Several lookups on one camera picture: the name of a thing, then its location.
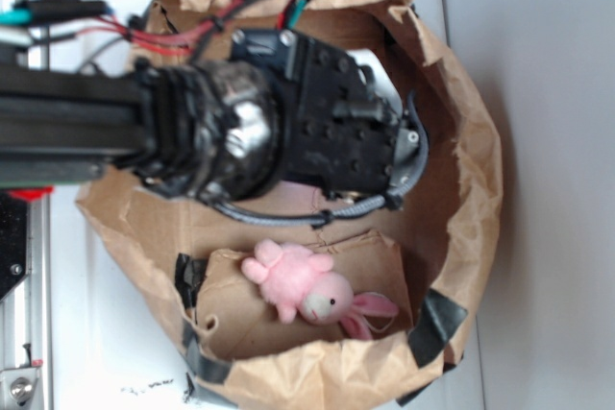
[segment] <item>cable tie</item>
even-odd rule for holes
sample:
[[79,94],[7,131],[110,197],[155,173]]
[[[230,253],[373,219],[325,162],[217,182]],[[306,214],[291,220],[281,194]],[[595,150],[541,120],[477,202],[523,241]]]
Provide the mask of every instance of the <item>cable tie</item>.
[[335,219],[335,215],[333,215],[333,212],[330,210],[322,210],[319,213],[319,217],[322,218],[323,221],[322,223],[319,223],[317,225],[311,225],[311,228],[314,230],[317,230],[317,229],[323,228],[326,225],[329,225]]
[[224,28],[226,26],[224,23],[224,19],[219,16],[213,15],[209,17],[209,21],[211,21],[218,33],[222,33],[224,31]]
[[399,210],[404,204],[404,196],[399,194],[391,194],[389,191],[382,193],[384,198],[384,206],[389,210]]
[[136,29],[138,31],[145,31],[145,21],[141,16],[131,14],[128,18],[128,29]]
[[135,35],[133,33],[133,28],[127,27],[126,33],[124,33],[124,37],[126,38],[126,41],[128,43],[133,43],[133,39],[135,38]]

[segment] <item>red plastic part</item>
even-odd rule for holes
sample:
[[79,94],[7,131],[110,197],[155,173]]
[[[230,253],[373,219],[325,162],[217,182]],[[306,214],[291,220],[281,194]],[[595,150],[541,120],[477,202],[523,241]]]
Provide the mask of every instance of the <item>red plastic part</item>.
[[22,201],[33,202],[50,194],[53,190],[54,186],[46,186],[39,189],[14,189],[9,191],[9,195]]

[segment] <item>teal connector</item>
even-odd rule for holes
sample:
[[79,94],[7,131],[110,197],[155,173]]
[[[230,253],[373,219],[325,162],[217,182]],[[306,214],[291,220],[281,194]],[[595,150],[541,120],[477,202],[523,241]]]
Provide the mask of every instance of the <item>teal connector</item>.
[[301,16],[301,13],[303,13],[304,7],[307,3],[307,0],[299,0],[299,2],[297,2],[297,7],[295,7],[295,11],[292,13],[292,16],[288,20],[288,24],[286,25],[288,29],[295,27],[295,24],[299,21],[299,17]]
[[11,10],[0,13],[0,24],[18,26],[32,22],[32,14],[26,9]]

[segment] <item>robotic arm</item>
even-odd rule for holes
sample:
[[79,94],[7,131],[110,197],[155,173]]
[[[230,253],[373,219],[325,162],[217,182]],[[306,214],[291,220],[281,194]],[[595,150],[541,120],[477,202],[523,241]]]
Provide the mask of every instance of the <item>robotic arm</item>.
[[[234,31],[228,60],[199,55],[162,68],[140,60],[122,78],[0,64],[0,186],[91,181],[114,165],[236,220],[320,227],[399,208],[423,173],[412,96],[398,108],[374,66],[286,28]],[[280,180],[351,205],[282,217],[232,204]]]

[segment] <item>plush toy face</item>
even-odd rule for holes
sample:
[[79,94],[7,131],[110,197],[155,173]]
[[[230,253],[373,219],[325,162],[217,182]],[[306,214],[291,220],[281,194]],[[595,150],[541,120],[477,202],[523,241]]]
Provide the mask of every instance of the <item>plush toy face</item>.
[[299,306],[301,315],[311,324],[334,324],[348,314],[353,304],[353,289],[337,273],[324,274]]

